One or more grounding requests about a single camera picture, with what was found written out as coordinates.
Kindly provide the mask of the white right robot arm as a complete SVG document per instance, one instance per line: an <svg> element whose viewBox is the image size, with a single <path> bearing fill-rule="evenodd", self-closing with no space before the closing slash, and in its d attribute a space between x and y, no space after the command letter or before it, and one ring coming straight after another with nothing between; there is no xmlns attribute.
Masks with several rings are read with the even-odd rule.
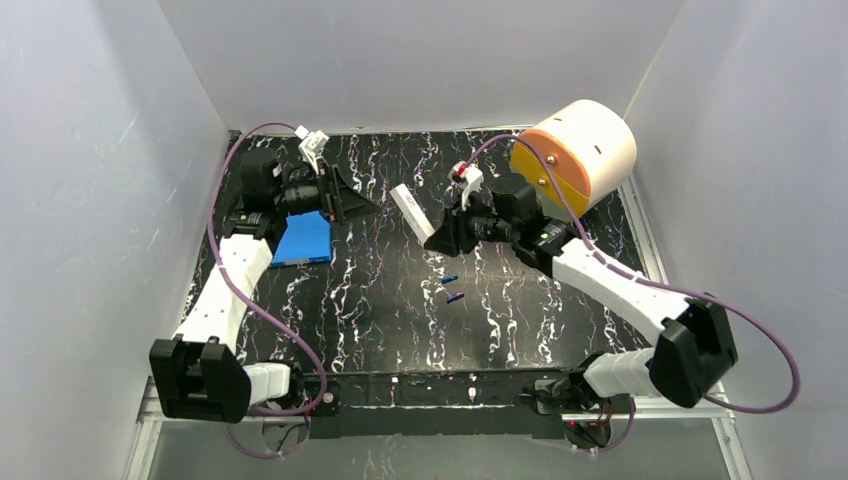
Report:
<svg viewBox="0 0 848 480"><path fill-rule="evenodd" d="M736 364L723 307L645 285L639 273L588 248L575 227L544 214L526 183L497 182L491 193L491 203L472 193L445 207L425 249L457 257L482 241L505 243L522 263L589 295L649 343L619 354L594 353L562 378L523 388L536 413L589 409L625 394L691 408Z"/></svg>

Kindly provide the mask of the blue battery lower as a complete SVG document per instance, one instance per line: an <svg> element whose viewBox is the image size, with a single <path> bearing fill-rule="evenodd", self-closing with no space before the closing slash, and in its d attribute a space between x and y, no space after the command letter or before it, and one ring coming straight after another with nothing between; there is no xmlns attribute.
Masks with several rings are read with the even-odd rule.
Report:
<svg viewBox="0 0 848 480"><path fill-rule="evenodd" d="M459 300L463 299L464 297L465 297L465 294L464 294L463 292L459 292L459 293L456 293L456 294L453 294L453 295L449 296L449 297L446 299L446 303L447 303L447 304L451 304L451 303L454 303L454 302L456 302L456 301L459 301Z"/></svg>

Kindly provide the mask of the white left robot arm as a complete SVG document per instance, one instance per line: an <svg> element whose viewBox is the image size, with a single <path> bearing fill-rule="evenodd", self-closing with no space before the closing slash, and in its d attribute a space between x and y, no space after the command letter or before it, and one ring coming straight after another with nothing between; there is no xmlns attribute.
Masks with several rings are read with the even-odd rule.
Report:
<svg viewBox="0 0 848 480"><path fill-rule="evenodd" d="M236 165L241 191L223 225L223 265L210 272L172 337L155 340L149 351L168 418L238 423L251 407L289 396L299 373L293 364L244 366L234 354L247 301L271 266L290 217L316 212L344 224L380 210L325 160L282 162L275 150L254 148L239 154Z"/></svg>

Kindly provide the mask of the blue flat box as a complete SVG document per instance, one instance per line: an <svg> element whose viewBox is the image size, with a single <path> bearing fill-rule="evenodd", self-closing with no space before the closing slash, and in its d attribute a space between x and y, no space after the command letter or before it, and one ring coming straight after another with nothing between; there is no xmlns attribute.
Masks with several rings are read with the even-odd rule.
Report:
<svg viewBox="0 0 848 480"><path fill-rule="evenodd" d="M332 227L319 212L291 215L271 260L275 268L331 262Z"/></svg>

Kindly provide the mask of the white remote control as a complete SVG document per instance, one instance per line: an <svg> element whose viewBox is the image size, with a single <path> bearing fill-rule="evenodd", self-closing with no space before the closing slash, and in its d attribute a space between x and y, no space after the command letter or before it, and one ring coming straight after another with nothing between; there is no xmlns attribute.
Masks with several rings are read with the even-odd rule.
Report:
<svg viewBox="0 0 848 480"><path fill-rule="evenodd" d="M406 223L413 230L419 243L424 245L435 232L420 204L406 184L401 183L390 191L391 198L400 209Z"/></svg>

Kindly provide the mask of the white round drawer cabinet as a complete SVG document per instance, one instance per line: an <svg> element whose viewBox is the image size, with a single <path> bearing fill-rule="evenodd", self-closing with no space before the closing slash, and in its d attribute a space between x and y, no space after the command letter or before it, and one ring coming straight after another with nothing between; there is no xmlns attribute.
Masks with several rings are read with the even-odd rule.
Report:
<svg viewBox="0 0 848 480"><path fill-rule="evenodd" d="M631 174L637 145L626 122L593 100L576 100L519 136L543 157L538 161L515 142L511 170L523 175L541 195L549 216L568 219L556 190L561 189L577 216L607 197Z"/></svg>

